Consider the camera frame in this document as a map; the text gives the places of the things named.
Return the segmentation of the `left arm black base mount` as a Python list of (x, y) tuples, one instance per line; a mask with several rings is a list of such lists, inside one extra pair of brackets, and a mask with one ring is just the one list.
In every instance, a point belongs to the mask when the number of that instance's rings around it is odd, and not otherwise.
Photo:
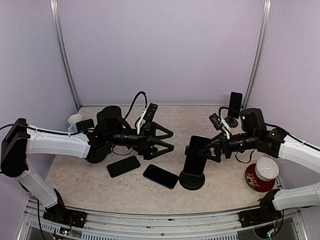
[(87, 213), (68, 208), (62, 211), (46, 210), (43, 214), (43, 218), (54, 223), (83, 229), (85, 226)]

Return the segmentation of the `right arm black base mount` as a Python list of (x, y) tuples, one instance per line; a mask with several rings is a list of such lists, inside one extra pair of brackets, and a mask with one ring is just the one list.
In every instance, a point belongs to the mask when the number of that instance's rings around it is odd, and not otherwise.
[(281, 211), (263, 213), (260, 208), (255, 208), (251, 210), (240, 211), (238, 215), (241, 227), (246, 228), (269, 223), (275, 221), (276, 219), (281, 219), (283, 214)]

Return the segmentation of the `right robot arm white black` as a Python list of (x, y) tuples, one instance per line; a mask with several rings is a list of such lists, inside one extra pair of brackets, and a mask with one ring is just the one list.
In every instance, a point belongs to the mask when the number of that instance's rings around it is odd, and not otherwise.
[[(221, 155), (229, 159), (232, 153), (257, 150), (273, 158), (288, 160), (314, 172), (320, 171), (320, 149), (290, 134), (285, 129), (265, 123), (262, 110), (247, 108), (239, 112), (242, 133), (232, 135), (228, 129), (215, 136), (198, 151), (200, 157), (221, 162)], [(272, 189), (260, 199), (256, 218), (266, 222), (276, 211), (311, 207), (320, 204), (320, 184), (293, 189)]]

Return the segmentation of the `grey round-base phone stand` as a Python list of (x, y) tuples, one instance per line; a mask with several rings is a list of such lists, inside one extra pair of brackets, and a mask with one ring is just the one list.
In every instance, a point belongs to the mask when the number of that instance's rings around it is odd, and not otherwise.
[(238, 121), (233, 117), (225, 117), (224, 121), (228, 124), (230, 128), (236, 128), (238, 126)]

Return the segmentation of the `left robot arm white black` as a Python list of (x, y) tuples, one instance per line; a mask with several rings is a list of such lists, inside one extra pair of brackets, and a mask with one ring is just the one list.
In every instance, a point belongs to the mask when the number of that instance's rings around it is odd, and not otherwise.
[(27, 156), (72, 156), (96, 164), (112, 152), (113, 146), (121, 146), (137, 151), (144, 160), (152, 160), (174, 150), (164, 141), (173, 137), (173, 132), (153, 121), (157, 108), (151, 103), (140, 117), (142, 126), (132, 128), (119, 106), (107, 106), (97, 113), (97, 123), (92, 119), (78, 122), (77, 132), (73, 133), (38, 128), (19, 118), (7, 125), (9, 131), (1, 143), (0, 170), (33, 194), (57, 221), (66, 222), (70, 211), (60, 193), (46, 185), (28, 165)]

